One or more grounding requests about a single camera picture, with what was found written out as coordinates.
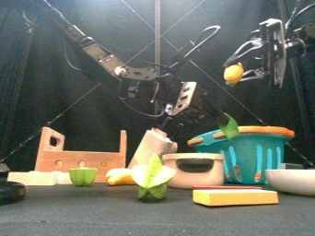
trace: wooden crate piece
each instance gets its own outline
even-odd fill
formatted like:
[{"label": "wooden crate piece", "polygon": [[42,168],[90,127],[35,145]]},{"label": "wooden crate piece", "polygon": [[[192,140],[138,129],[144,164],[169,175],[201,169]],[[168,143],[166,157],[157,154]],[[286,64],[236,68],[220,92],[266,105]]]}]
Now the wooden crate piece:
[{"label": "wooden crate piece", "polygon": [[65,137],[51,128],[42,127],[34,171],[69,172],[69,168],[97,168],[94,183],[105,183],[105,174],[125,167],[126,133],[120,131],[118,152],[66,151]]}]

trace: yellow banana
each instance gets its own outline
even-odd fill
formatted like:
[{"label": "yellow banana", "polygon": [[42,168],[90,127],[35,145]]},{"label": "yellow banana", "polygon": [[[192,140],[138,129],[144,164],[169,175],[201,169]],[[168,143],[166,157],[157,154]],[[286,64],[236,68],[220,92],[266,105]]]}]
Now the yellow banana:
[{"label": "yellow banana", "polygon": [[130,169],[112,169],[105,174],[105,180],[109,185],[132,185],[134,184]]},{"label": "yellow banana", "polygon": [[104,176],[105,180],[108,181],[108,179],[109,179],[110,177],[113,177],[113,176],[114,176],[117,173],[120,173],[120,172],[128,172],[128,169],[126,169],[126,168],[114,168],[114,169],[110,169],[110,170],[106,172],[105,176]]}]

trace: black backdrop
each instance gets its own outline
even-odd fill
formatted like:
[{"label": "black backdrop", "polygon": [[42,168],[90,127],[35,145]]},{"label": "black backdrop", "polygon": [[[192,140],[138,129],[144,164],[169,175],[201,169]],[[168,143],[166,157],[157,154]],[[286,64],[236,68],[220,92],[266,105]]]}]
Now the black backdrop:
[{"label": "black backdrop", "polygon": [[[260,124],[260,118],[268,125],[292,129],[296,133],[292,145],[313,159],[313,136],[308,135],[315,131],[313,54],[297,60],[301,97],[306,109],[304,120],[289,68],[282,89],[268,88],[265,81],[248,81],[229,88],[222,79],[221,64],[245,42],[249,32],[258,28],[258,23],[265,19],[285,17],[278,10],[281,1],[49,1],[85,35],[132,67],[145,67],[146,61],[154,61],[154,9],[158,2],[161,64],[174,54],[174,48],[193,41],[206,27],[218,25],[221,29],[217,35],[192,58],[197,66],[188,63],[181,68],[181,80],[196,81],[212,92],[212,97],[240,125]],[[284,6],[286,12],[290,12],[292,3],[288,1]],[[117,151],[118,130],[126,130],[129,161],[145,130],[160,121],[130,111],[118,101],[113,96],[112,77],[100,68],[90,68],[88,77],[69,67],[65,52],[71,65],[82,65],[62,33],[45,16],[33,17],[26,12],[25,15],[34,20],[33,31],[11,34],[13,30],[29,24],[25,24],[15,9],[1,7],[1,159],[6,157],[5,163],[11,170],[31,170],[39,141],[39,137],[33,134],[53,121],[51,128],[66,137],[67,150]],[[26,45],[30,46],[29,51],[21,50]],[[7,69],[7,65],[14,65],[14,68]],[[145,100],[130,100],[128,104],[141,112],[153,112]],[[185,146],[186,139],[216,128],[212,120],[185,124],[174,140],[180,144],[180,151],[190,151]],[[21,143],[23,147],[9,154]],[[300,162],[289,150],[285,159]]]}]

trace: sponge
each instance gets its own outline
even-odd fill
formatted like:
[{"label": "sponge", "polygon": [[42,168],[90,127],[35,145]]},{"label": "sponge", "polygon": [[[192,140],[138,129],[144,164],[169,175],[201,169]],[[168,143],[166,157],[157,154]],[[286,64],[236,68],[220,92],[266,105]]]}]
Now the sponge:
[{"label": "sponge", "polygon": [[193,190],[193,202],[209,207],[277,204],[277,192],[260,189]]}]

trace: white bowl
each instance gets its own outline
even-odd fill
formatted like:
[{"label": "white bowl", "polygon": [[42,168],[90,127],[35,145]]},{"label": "white bowl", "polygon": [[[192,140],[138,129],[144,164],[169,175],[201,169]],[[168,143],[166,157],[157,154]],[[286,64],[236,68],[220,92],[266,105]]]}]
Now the white bowl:
[{"label": "white bowl", "polygon": [[221,185],[224,182],[222,160],[221,154],[212,153],[164,154],[164,165],[176,170],[166,186],[192,189],[194,185]]},{"label": "white bowl", "polygon": [[294,195],[315,195],[315,170],[265,170],[273,188]]}]

